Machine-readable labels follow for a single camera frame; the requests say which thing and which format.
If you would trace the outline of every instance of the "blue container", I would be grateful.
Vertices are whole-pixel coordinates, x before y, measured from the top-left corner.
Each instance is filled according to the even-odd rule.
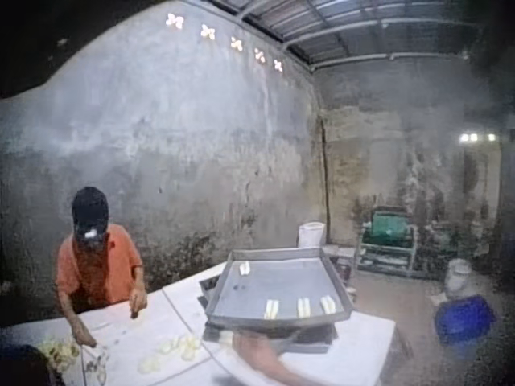
[[[443,303],[435,316],[441,344],[452,345],[485,335],[496,320],[482,296]]]

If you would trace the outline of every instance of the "corrugated metal roof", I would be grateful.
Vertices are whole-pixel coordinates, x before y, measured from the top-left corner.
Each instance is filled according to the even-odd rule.
[[[459,2],[449,0],[211,2],[258,26],[313,68],[378,54],[459,54],[478,33],[464,20]]]

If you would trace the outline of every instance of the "man's hand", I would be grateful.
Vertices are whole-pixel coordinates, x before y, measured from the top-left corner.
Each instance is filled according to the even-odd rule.
[[[265,336],[247,332],[234,334],[233,348],[251,368],[266,376],[273,377],[282,368],[277,353]]]
[[[95,347],[97,345],[97,341],[89,333],[88,327],[86,327],[80,318],[74,318],[73,321],[70,322],[70,326],[72,328],[73,338],[77,344],[84,344],[85,346],[90,347]]]
[[[146,291],[144,285],[136,285],[129,296],[130,313],[137,315],[146,308]]]

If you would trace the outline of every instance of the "floor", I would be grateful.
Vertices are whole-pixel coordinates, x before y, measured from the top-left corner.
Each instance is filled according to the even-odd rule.
[[[472,280],[477,293],[482,294],[494,309],[498,319],[497,327],[500,328],[492,329],[491,336],[485,339],[488,344],[481,343],[483,351],[479,351],[479,356],[473,351],[470,359],[463,359],[455,351],[439,344],[433,327],[436,309],[428,297],[441,292],[440,283],[375,273],[358,272],[355,275],[351,285],[357,290],[357,309],[367,314],[393,319],[413,354],[411,359],[406,360],[392,376],[383,381],[385,386],[458,385],[466,384],[465,378],[473,379],[470,384],[493,384],[491,381],[479,381],[481,376],[491,379],[481,374],[486,371],[482,366],[488,369],[492,367],[485,364],[485,356],[489,359],[495,357],[493,360],[499,363],[496,356],[502,355],[504,349],[498,343],[499,340],[506,340],[502,331],[506,331],[504,327],[509,318],[507,310],[511,309],[510,302],[515,304],[515,299],[509,295],[497,294],[487,277],[475,275]]]

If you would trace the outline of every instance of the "white bucket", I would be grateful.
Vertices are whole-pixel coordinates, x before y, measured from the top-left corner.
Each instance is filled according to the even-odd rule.
[[[305,223],[299,227],[299,248],[319,247],[325,244],[325,224]]]
[[[471,273],[472,268],[468,261],[464,259],[449,261],[447,275],[445,276],[445,294],[448,298],[467,296]]]

